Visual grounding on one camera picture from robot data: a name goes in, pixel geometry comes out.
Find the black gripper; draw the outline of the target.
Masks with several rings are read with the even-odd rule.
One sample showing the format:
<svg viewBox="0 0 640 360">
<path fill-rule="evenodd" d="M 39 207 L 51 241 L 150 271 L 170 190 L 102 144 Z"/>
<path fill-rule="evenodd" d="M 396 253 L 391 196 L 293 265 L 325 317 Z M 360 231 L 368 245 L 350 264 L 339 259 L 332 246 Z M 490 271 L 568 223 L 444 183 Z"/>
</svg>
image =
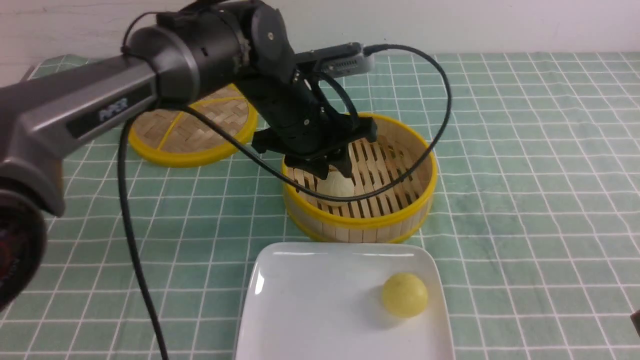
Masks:
<svg viewBox="0 0 640 360">
<path fill-rule="evenodd" d="M 378 127 L 371 116 L 350 116 L 331 109 L 318 86 L 311 89 L 298 79 L 283 83 L 271 77 L 250 75 L 235 86 L 267 123 L 254 133 L 252 148 L 274 152 L 289 159 L 289 166 L 326 180 L 329 167 L 346 179 L 354 177 L 355 141 L 374 142 Z"/>
</svg>

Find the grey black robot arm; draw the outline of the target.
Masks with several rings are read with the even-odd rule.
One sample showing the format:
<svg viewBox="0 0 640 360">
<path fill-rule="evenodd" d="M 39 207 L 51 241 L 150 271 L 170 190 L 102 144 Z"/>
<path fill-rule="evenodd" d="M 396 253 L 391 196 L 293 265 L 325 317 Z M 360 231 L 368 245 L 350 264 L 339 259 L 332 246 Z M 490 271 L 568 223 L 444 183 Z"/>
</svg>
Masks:
<svg viewBox="0 0 640 360">
<path fill-rule="evenodd" d="M 281 12 L 261 0 L 198 0 L 136 30 L 121 54 L 1 89 L 1 307 L 34 278 L 47 244 L 43 212 L 62 216 L 63 161 L 144 112 L 189 106 L 235 85 L 266 120 L 258 153 L 325 179 L 350 177 L 347 145 L 374 142 L 377 125 L 330 109 L 320 61 L 358 45 L 296 54 Z"/>
</svg>

